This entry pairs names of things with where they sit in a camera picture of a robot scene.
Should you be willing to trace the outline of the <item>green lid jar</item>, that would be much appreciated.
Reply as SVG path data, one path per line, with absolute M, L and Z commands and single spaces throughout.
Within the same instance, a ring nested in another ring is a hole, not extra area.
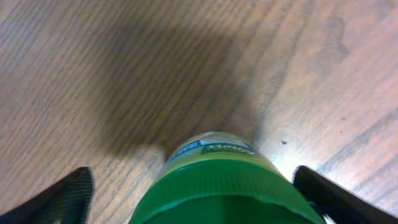
M 207 132 L 162 166 L 130 223 L 324 223 L 256 146 Z

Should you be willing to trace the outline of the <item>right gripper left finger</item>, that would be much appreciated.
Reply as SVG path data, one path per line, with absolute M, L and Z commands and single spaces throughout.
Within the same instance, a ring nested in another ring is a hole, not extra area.
M 1 215 L 1 223 L 86 223 L 94 194 L 89 167 L 79 167 L 35 197 Z

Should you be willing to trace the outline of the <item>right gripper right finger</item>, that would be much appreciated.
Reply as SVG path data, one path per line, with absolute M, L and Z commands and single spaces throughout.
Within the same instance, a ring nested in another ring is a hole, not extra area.
M 361 200 L 326 177 L 306 167 L 297 167 L 294 187 L 321 216 L 335 223 L 397 224 L 397 218 Z

